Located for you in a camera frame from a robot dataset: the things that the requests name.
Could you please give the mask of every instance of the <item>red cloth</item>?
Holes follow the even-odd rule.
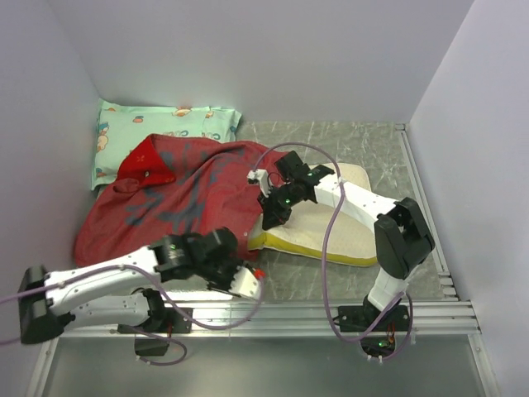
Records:
[[[90,211],[75,241],[75,263],[93,265],[165,234],[204,234],[219,227],[236,235],[241,259],[254,261],[257,253],[247,245],[261,214],[260,189],[246,176],[266,149],[250,141],[148,136]],[[274,162],[283,155],[269,153],[259,168],[277,172]]]

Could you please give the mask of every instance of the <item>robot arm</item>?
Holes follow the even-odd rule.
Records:
[[[59,288],[19,299],[21,342],[41,343],[64,330],[102,324],[123,324],[152,332],[165,320],[164,301],[158,291],[108,296],[148,282],[133,269],[98,272],[110,265],[133,265],[159,282],[204,278],[208,289],[256,299],[260,283],[252,269],[236,259],[236,237],[228,229],[206,236],[191,233],[165,236],[159,242],[83,269],[46,272],[43,266],[26,271],[19,292],[59,285]],[[75,282],[66,282],[72,278]]]
[[[285,224],[292,206],[311,200],[335,208],[341,196],[338,178],[324,165],[310,169],[295,151],[275,163],[285,184],[268,185],[266,170],[248,174],[251,184],[259,184],[258,201],[263,209],[264,230]],[[417,202],[396,201],[374,194],[342,180],[346,198],[341,212],[364,224],[374,234],[379,275],[365,299],[365,316],[374,319],[400,292],[407,279],[434,249],[435,243]]]

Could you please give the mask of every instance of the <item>cable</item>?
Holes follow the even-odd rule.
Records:
[[[281,175],[278,172],[270,172],[267,176],[267,182],[268,182],[269,189],[272,189],[274,187],[274,184],[272,183],[272,179],[270,178],[272,175],[277,175],[279,177],[279,180],[284,182],[284,179],[281,178]]]
[[[17,343],[20,341],[20,338],[19,337],[14,337],[12,339],[6,339],[4,341],[0,341],[0,346],[8,346],[8,345],[12,345],[13,343]]]
[[[325,231],[325,236],[323,237],[323,245],[322,245],[323,306],[325,308],[325,313],[326,313],[326,316],[327,316],[327,320],[328,320],[329,325],[331,326],[331,329],[334,332],[334,334],[343,342],[348,342],[348,343],[359,342],[362,339],[364,339],[369,333],[371,333],[376,328],[376,326],[379,324],[380,320],[382,320],[382,318],[386,315],[386,313],[389,312],[389,310],[391,310],[393,308],[393,306],[398,303],[398,301],[405,295],[405,293],[401,292],[401,293],[397,294],[397,296],[395,296],[395,298],[393,298],[392,301],[389,302],[388,306],[386,306],[384,308],[384,310],[382,310],[382,312],[380,312],[379,316],[371,323],[371,325],[369,325],[369,327],[363,333],[361,333],[358,337],[344,337],[340,333],[340,330],[336,327],[336,324],[334,323],[333,318],[332,318],[332,314],[331,314],[331,305],[329,304],[329,294],[328,294],[328,290],[327,290],[327,275],[326,275],[327,246],[328,246],[328,243],[329,243],[329,237],[331,235],[332,226],[334,225],[334,222],[335,222],[336,218],[338,217],[338,214],[340,213],[341,206],[342,206],[342,204],[344,203],[344,201],[346,199],[346,190],[344,189],[343,180],[341,179],[340,167],[338,166],[338,163],[336,162],[335,159],[332,158],[331,155],[329,155],[326,151],[324,151],[323,149],[320,149],[319,147],[316,147],[314,145],[310,145],[308,143],[302,143],[302,142],[285,142],[285,143],[279,143],[278,145],[274,145],[274,146],[270,147],[269,149],[267,149],[257,159],[257,161],[255,162],[253,171],[257,170],[257,167],[259,166],[260,162],[271,151],[273,151],[274,149],[277,149],[278,147],[289,146],[289,145],[304,146],[304,147],[308,147],[309,149],[313,149],[315,151],[318,151],[318,152],[322,153],[327,159],[329,159],[329,161],[335,167],[336,177],[338,179],[338,185],[340,186],[340,200],[338,201],[338,204],[336,205],[335,210],[332,213],[331,220],[329,221],[329,224],[327,225],[327,228],[326,228],[326,231]],[[413,305],[413,303],[412,303],[412,300],[411,300],[409,294],[406,294],[406,296],[407,296],[407,299],[408,299],[409,304],[410,304],[410,325],[408,327],[406,337],[404,338],[404,342],[401,344],[399,349],[395,350],[395,352],[392,353],[390,356],[385,357],[384,360],[388,360],[389,358],[392,358],[397,353],[399,353],[402,350],[402,347],[405,345],[405,343],[409,340],[409,338],[411,336],[412,323],[413,323],[413,320],[412,320],[412,311],[413,311],[412,305]]]
[[[143,287],[138,287],[136,289],[134,289],[132,292],[131,292],[131,295],[135,294],[136,292],[143,292],[145,291],[145,288]]]
[[[148,359],[146,359],[145,357],[142,357],[142,356],[137,356],[136,357],[138,360],[143,361],[147,365],[150,365],[150,366],[173,366],[175,364],[179,364],[180,362],[182,362],[185,359],[185,357],[188,355],[188,348],[181,341],[173,339],[172,337],[162,337],[160,335],[156,335],[155,333],[145,332],[142,329],[139,329],[138,327],[131,327],[131,326],[128,326],[128,327],[130,329],[132,329],[134,332],[140,333],[141,335],[145,335],[146,337],[153,337],[154,339],[160,339],[161,341],[174,343],[175,345],[179,345],[180,347],[182,347],[182,350],[183,350],[182,356],[180,356],[176,360],[172,360],[172,361],[159,362],[159,361],[148,360]]]

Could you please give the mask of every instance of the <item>cartoon print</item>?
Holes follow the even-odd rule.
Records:
[[[107,136],[107,131],[108,131],[108,123],[107,122],[102,122],[99,124],[99,133],[98,133],[98,148],[97,148],[97,153],[104,150],[105,147],[107,146],[107,143],[108,143],[108,136]]]
[[[164,132],[163,135],[166,135],[166,136],[187,136],[189,135],[189,131],[188,130],[183,130],[183,131],[169,131],[169,132]]]
[[[191,107],[190,106],[178,106],[176,108],[176,111],[173,112],[173,116],[183,117],[186,114],[188,114],[189,112],[191,112]]]
[[[96,168],[96,178],[101,178],[103,176],[107,176],[100,168]]]
[[[187,153],[190,151],[192,145],[185,145],[183,151],[178,153],[179,158],[183,159],[183,163],[187,164],[186,159]],[[175,234],[182,234],[196,230],[198,224],[200,224],[202,215],[206,210],[206,201],[204,197],[200,196],[200,192],[204,189],[209,189],[212,184],[217,182],[218,175],[226,172],[225,168],[229,164],[237,163],[246,167],[252,166],[244,160],[244,149],[236,150],[231,153],[221,153],[218,155],[218,161],[213,163],[214,169],[212,170],[210,178],[204,178],[201,172],[194,172],[192,169],[187,170],[183,178],[179,178],[175,181],[175,184],[181,186],[186,183],[189,179],[192,179],[192,187],[189,192],[188,205],[184,208],[180,208],[177,211],[161,211],[158,209],[160,205],[167,199],[165,194],[156,191],[156,188],[146,188],[142,191],[145,194],[145,201],[139,205],[126,206],[125,210],[129,213],[129,217],[125,220],[127,225],[136,227],[141,225],[150,216],[146,216],[150,211],[156,211],[156,213],[150,213],[162,222],[171,222],[173,232]],[[172,153],[162,152],[160,156],[164,160],[164,163],[170,168],[174,168],[174,162],[172,159]],[[206,152],[200,154],[202,161],[206,161],[208,155]]]
[[[203,132],[202,133],[202,138],[214,139],[215,141],[220,141],[221,140],[220,134],[211,133],[211,132]]]

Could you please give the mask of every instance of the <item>purple cable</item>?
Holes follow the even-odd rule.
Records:
[[[327,225],[327,228],[326,228],[326,231],[325,231],[325,236],[323,237],[323,246],[322,246],[322,293],[323,293],[323,306],[325,308],[325,313],[326,313],[326,316],[327,316],[327,320],[329,322],[329,325],[331,326],[332,331],[335,333],[335,335],[341,341],[348,342],[348,343],[360,342],[362,339],[364,339],[368,334],[370,334],[376,328],[376,326],[379,324],[380,320],[382,320],[382,318],[386,315],[386,313],[389,312],[389,310],[391,310],[393,308],[393,306],[398,303],[398,301],[404,296],[404,293],[401,292],[400,294],[395,296],[395,298],[393,298],[392,301],[389,302],[388,306],[386,306],[384,308],[384,310],[382,310],[382,312],[380,312],[379,316],[373,321],[373,323],[371,323],[371,325],[369,325],[369,327],[363,333],[361,333],[358,337],[344,337],[340,333],[340,330],[334,324],[334,319],[333,319],[332,314],[331,314],[331,305],[329,304],[329,294],[328,294],[328,290],[327,290],[327,275],[326,275],[326,269],[327,269],[327,246],[328,246],[328,243],[329,243],[329,237],[331,235],[332,226],[334,225],[334,222],[335,222],[336,218],[338,217],[338,214],[340,213],[341,206],[342,206],[342,204],[344,203],[344,201],[346,199],[346,190],[344,189],[344,184],[343,184],[343,181],[341,180],[340,167],[338,166],[338,163],[336,162],[336,160],[334,160],[331,157],[331,155],[329,155],[326,151],[324,151],[323,149],[320,149],[319,147],[316,147],[316,146],[313,146],[313,145],[310,145],[310,144],[307,144],[307,143],[302,143],[302,142],[285,142],[285,143],[279,143],[278,145],[274,145],[274,146],[270,147],[268,150],[266,150],[259,157],[259,159],[257,159],[257,161],[255,162],[253,171],[257,170],[257,167],[259,166],[259,163],[272,150],[277,149],[278,147],[281,147],[281,146],[289,146],[289,145],[304,146],[304,147],[308,147],[310,149],[313,149],[315,151],[319,151],[327,159],[329,159],[331,161],[331,163],[334,165],[334,167],[336,169],[336,177],[338,178],[338,184],[340,186],[340,193],[341,194],[340,194],[340,200],[338,201],[338,204],[336,205],[335,210],[332,213],[331,220],[329,221],[329,224]],[[410,323],[409,323],[409,327],[408,327],[408,330],[407,330],[407,333],[406,333],[406,337],[404,338],[404,341],[401,344],[401,346],[395,352],[393,352],[391,355],[383,358],[383,360],[388,360],[390,358],[395,357],[395,355],[398,354],[402,350],[403,346],[406,344],[406,342],[409,340],[409,338],[411,336],[412,324],[413,324],[413,319],[412,319],[412,312],[413,312],[412,305],[413,305],[413,303],[412,303],[412,300],[411,300],[410,296],[408,294],[406,294],[406,296],[407,296],[407,299],[409,300],[409,303],[410,303]]]
[[[4,341],[0,341],[0,346],[12,345],[13,343],[17,343],[19,341],[20,341],[19,337],[14,337],[12,339],[6,339]]]

